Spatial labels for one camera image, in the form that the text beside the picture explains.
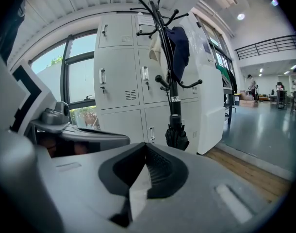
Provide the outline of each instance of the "coat rack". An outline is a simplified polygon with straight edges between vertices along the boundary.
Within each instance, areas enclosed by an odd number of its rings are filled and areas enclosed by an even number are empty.
[[[174,52],[170,44],[170,39],[165,29],[172,21],[188,16],[189,14],[186,13],[176,17],[176,15],[179,13],[179,10],[176,9],[174,10],[174,13],[170,17],[170,19],[167,22],[164,22],[163,20],[164,17],[161,15],[159,11],[160,0],[157,1],[157,6],[154,4],[153,1],[150,1],[151,9],[142,0],[138,0],[138,1],[144,6],[144,8],[130,8],[130,10],[138,10],[138,9],[147,10],[151,14],[154,20],[155,29],[149,33],[137,32],[136,34],[137,36],[149,35],[149,37],[151,37],[154,33],[158,31],[160,36],[161,47],[164,50],[164,54],[165,54],[167,66],[168,66],[168,83],[165,82],[165,80],[162,78],[161,75],[157,75],[155,77],[155,81],[162,85],[161,90],[170,92],[170,97],[167,94],[171,115],[169,118],[168,130],[166,131],[166,134],[165,134],[166,142],[167,142],[167,145],[170,147],[185,150],[189,145],[189,141],[184,131],[184,125],[182,125],[181,123],[181,100],[178,95],[177,84],[180,85],[182,88],[188,89],[198,84],[201,84],[202,80],[198,80],[197,82],[191,85],[184,85],[183,82],[180,82],[179,79],[176,77],[173,71]]]

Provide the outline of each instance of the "navy cap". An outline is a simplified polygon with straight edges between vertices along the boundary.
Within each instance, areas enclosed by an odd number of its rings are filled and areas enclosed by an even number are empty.
[[[175,50],[173,55],[173,71],[179,81],[182,79],[185,67],[189,62],[189,41],[186,36],[185,30],[182,27],[173,27],[173,29],[167,29],[168,37],[175,44]]]

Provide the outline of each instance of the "ceiling light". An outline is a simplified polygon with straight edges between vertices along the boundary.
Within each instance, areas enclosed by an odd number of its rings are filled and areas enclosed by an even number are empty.
[[[273,6],[277,6],[279,4],[278,0],[272,0],[271,4]]]
[[[245,18],[245,15],[244,14],[239,14],[238,16],[237,16],[237,19],[238,20],[243,20]]]

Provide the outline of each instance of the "locker door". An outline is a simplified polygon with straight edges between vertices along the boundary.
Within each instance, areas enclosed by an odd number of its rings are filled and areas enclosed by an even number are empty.
[[[196,154],[198,149],[199,114],[199,101],[181,104],[181,120],[190,142],[185,151],[193,154]]]
[[[155,60],[149,59],[148,53],[147,49],[138,50],[144,103],[167,101],[166,92],[162,91],[161,85],[154,80],[157,75],[162,75],[161,68]]]
[[[131,143],[143,142],[143,126],[140,110],[123,111],[102,115],[104,131],[124,134]]]
[[[169,106],[159,106],[145,109],[148,142],[165,145],[165,133],[168,129],[170,110]]]
[[[139,105],[133,49],[98,49],[94,90],[101,109]]]
[[[140,29],[143,31],[143,33],[149,33],[152,32],[155,27],[154,26],[149,26],[149,25],[138,25],[138,16],[135,16],[135,23],[136,23],[136,32],[138,32]],[[137,38],[137,45],[138,46],[150,46],[150,38],[148,35],[139,35],[136,36]]]
[[[113,46],[132,46],[131,15],[111,15],[102,18],[99,34],[99,48]]]
[[[183,81],[184,85],[190,85],[200,79],[198,72],[197,72],[197,67],[196,63],[194,60],[194,57],[190,55],[189,57],[189,63],[185,67],[185,71],[183,72],[183,76],[181,81]],[[194,86],[189,89],[183,89],[181,86],[177,85],[178,87],[178,95],[180,99],[194,99],[198,97],[198,92],[200,88],[200,84],[197,86]]]

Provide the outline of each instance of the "railing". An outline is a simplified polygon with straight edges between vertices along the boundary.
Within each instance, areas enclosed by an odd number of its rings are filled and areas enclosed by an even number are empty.
[[[287,35],[257,42],[236,49],[235,51],[237,52],[239,60],[242,60],[253,56],[285,50],[296,50],[296,35]]]

